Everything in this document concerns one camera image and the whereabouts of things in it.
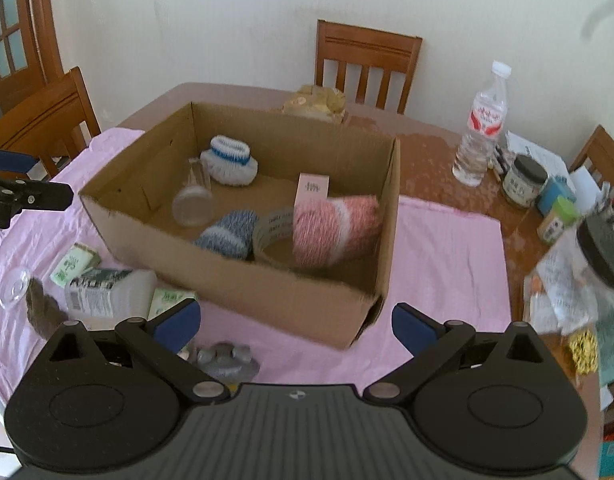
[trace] wooden chair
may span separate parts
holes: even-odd
[[[58,168],[50,152],[62,142],[69,158],[74,160],[82,149],[72,132],[76,130],[82,135],[78,129],[82,122],[92,137],[100,134],[81,70],[75,67],[0,118],[0,149],[39,158],[53,177]]]
[[[599,185],[607,181],[614,186],[614,140],[600,124],[596,126],[596,130],[569,167],[569,171],[577,170],[583,165]]]
[[[405,74],[405,83],[398,104],[398,113],[403,114],[422,41],[422,38],[417,36],[403,36],[393,32],[318,20],[315,83],[322,86],[326,59],[338,61],[336,88],[344,92],[347,63],[360,65],[362,69],[356,91],[356,102],[364,103],[369,69],[382,68],[383,78],[378,90],[376,107],[385,110],[391,72],[402,72]]]

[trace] cardboard box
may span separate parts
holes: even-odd
[[[192,245],[205,227],[171,216],[183,161],[225,135],[247,142],[258,176],[247,187],[212,183],[214,221],[233,209],[259,216],[293,205],[301,172],[330,177],[330,196],[375,194],[384,214],[372,256],[302,275],[223,258]],[[400,144],[383,134],[300,117],[189,104],[119,153],[80,197],[119,261],[286,332],[347,348],[378,316],[387,296],[396,228]]]

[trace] small bottle with green lid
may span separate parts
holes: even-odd
[[[549,214],[538,227],[538,236],[543,242],[552,244],[578,218],[580,218],[580,213],[576,206],[571,200],[561,195],[554,200]]]

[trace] black lid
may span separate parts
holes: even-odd
[[[584,257],[600,279],[614,288],[614,230],[597,215],[578,226],[578,243]]]
[[[539,185],[544,184],[548,178],[545,168],[528,155],[516,155],[514,168],[527,177],[527,179]]]

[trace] ribbed black surface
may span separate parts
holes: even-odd
[[[27,468],[19,479],[69,478]],[[401,412],[370,406],[349,386],[245,386],[198,407],[142,462],[100,480],[475,480],[425,448]],[[573,480],[559,470],[533,480]]]

